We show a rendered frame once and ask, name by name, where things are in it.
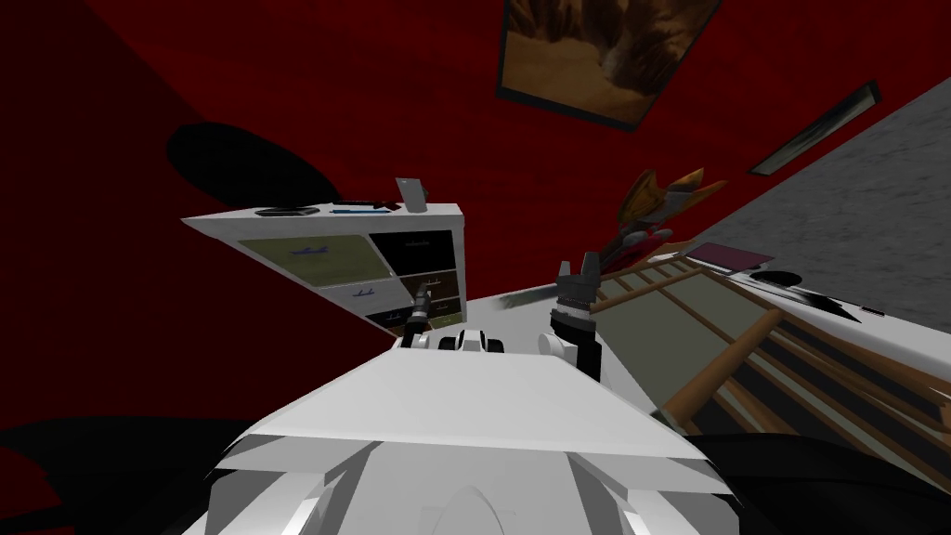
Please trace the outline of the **brown framed wall picture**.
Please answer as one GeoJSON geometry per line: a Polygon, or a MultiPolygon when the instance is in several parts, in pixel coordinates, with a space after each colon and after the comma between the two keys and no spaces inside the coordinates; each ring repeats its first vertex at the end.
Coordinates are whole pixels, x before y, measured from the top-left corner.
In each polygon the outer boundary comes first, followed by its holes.
{"type": "Polygon", "coordinates": [[[506,0],[499,98],[631,132],[722,0],[506,0]]]}

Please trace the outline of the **orange and red toy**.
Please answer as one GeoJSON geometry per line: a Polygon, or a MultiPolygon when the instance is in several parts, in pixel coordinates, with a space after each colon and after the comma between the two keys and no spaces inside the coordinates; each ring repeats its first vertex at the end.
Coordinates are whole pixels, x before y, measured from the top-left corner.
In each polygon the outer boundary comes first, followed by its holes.
{"type": "Polygon", "coordinates": [[[727,184],[721,180],[704,187],[703,177],[704,169],[700,168],[662,188],[656,170],[645,170],[619,208],[618,233],[600,253],[601,272],[627,268],[655,252],[672,235],[664,227],[669,220],[727,184]]]}

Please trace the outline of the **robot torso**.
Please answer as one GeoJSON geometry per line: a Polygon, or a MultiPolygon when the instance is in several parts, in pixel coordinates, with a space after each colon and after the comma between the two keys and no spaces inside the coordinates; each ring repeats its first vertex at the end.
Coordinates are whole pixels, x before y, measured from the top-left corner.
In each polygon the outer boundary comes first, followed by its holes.
{"type": "Polygon", "coordinates": [[[579,365],[394,345],[243,432],[181,535],[740,535],[707,457],[579,365]]]}

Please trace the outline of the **brown drawer front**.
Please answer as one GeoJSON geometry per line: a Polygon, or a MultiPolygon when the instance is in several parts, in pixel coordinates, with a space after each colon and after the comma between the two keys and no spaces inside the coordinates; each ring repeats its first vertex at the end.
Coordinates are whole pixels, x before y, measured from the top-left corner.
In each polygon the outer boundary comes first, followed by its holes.
{"type": "Polygon", "coordinates": [[[414,274],[400,277],[399,280],[410,297],[417,295],[422,285],[426,285],[426,290],[431,294],[433,301],[460,296],[457,270],[414,274]]]}

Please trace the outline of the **wooden slatted chair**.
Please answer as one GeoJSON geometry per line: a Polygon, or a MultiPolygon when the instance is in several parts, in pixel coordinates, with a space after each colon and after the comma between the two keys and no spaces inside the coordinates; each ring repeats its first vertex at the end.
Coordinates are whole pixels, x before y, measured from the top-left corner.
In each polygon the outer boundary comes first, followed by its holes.
{"type": "Polygon", "coordinates": [[[951,493],[951,397],[684,255],[605,274],[593,314],[605,382],[682,434],[816,438],[951,493]]]}

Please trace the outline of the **white cupboard with drawers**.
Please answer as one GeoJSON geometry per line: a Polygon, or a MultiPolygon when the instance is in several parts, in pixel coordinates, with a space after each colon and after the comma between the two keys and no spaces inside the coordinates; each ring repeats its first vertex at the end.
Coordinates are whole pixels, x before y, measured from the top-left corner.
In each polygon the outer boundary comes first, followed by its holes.
{"type": "Polygon", "coordinates": [[[395,337],[414,298],[400,277],[457,270],[460,296],[433,301],[429,326],[466,320],[464,217],[400,178],[402,202],[327,202],[275,215],[267,208],[188,217],[221,241],[395,337]]]}

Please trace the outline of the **narrow dark framed picture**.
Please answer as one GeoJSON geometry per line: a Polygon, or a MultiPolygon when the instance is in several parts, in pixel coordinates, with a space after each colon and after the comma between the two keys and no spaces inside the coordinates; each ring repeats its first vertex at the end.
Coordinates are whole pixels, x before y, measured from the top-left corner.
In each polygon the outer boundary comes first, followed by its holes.
{"type": "Polygon", "coordinates": [[[866,82],[750,168],[748,173],[754,176],[771,176],[778,173],[842,126],[876,106],[880,100],[878,82],[866,82]]]}

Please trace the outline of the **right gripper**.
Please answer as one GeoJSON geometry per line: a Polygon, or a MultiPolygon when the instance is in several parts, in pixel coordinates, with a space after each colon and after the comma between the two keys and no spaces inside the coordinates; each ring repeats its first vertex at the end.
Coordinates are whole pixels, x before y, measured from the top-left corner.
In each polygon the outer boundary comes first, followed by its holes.
{"type": "Polygon", "coordinates": [[[600,255],[587,252],[580,273],[571,274],[569,261],[562,261],[556,278],[558,300],[572,303],[594,303],[600,289],[600,255]]]}

